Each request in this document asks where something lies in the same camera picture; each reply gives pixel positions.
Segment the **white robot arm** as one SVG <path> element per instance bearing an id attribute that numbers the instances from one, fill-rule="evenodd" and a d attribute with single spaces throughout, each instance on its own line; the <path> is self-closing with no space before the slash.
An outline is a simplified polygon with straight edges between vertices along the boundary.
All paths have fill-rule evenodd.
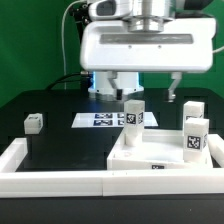
<path id="1" fill-rule="evenodd" d="M 217 22 L 202 10 L 214 1 L 86 0 L 80 64 L 93 74 L 90 96 L 122 99 L 143 90 L 139 73 L 169 73 L 174 100 L 184 73 L 213 64 Z"/>

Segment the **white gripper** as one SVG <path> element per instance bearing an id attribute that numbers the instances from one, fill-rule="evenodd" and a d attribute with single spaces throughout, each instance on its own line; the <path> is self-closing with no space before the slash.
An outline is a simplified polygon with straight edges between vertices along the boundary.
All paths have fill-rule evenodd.
<path id="1" fill-rule="evenodd" d="M 107 79 L 117 100 L 122 99 L 122 90 L 114 71 L 173 72 L 167 90 L 167 101 L 173 102 L 181 72 L 203 73 L 211 68 L 215 33 L 213 18 L 176 19 L 159 33 L 130 32 L 121 20 L 92 22 L 83 34 L 80 64 L 89 71 L 109 71 Z"/>

